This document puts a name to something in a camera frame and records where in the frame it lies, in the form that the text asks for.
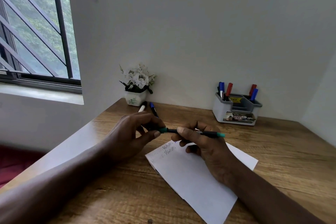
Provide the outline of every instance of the flower pot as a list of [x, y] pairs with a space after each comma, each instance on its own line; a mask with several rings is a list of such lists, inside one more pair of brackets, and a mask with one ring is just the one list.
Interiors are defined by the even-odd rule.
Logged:
[[146, 95], [147, 95], [146, 90], [141, 93], [125, 91], [125, 99], [127, 104], [134, 106], [140, 106], [142, 102], [145, 101]]

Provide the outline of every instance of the window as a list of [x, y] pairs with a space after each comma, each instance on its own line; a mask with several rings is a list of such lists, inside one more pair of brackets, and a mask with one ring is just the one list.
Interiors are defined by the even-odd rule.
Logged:
[[0, 82], [81, 93], [69, 0], [0, 0]]

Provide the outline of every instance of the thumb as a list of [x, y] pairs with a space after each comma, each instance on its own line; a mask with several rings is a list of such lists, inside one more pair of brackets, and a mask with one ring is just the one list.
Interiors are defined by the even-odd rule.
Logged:
[[182, 128], [178, 127], [177, 132], [182, 136], [184, 139], [189, 140], [196, 145], [198, 145], [200, 148], [205, 148], [207, 145], [208, 137], [202, 136], [199, 133], [188, 129], [188, 128]]
[[155, 138], [159, 137], [161, 133], [157, 130], [150, 130], [144, 133], [141, 137], [138, 137], [136, 140], [142, 145], [145, 146], [150, 141], [154, 140]]

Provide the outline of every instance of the hand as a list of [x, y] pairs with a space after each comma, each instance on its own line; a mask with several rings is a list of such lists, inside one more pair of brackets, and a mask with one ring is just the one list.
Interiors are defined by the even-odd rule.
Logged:
[[179, 134], [174, 134], [171, 140], [175, 142], [181, 140], [181, 147], [191, 142], [195, 143], [195, 145], [187, 146], [185, 151], [201, 156], [215, 179], [230, 188], [234, 183], [233, 172], [241, 162], [229, 150], [224, 138], [202, 136], [194, 131], [195, 128], [202, 131], [220, 132], [217, 127], [195, 121], [185, 124], [183, 127], [178, 127], [177, 132]]
[[[166, 125], [161, 119], [145, 111], [123, 116], [102, 141], [104, 151], [113, 163], [131, 158], [147, 143], [160, 136], [155, 128], [164, 127]], [[135, 137], [136, 131], [141, 134], [138, 138]]]

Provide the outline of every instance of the gray pen holder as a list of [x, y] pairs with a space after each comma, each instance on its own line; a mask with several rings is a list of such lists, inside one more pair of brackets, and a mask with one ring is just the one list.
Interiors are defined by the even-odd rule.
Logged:
[[254, 126], [262, 106], [257, 100], [252, 103], [249, 96], [241, 94], [231, 94], [228, 101], [223, 101], [216, 92], [212, 112], [219, 122]]

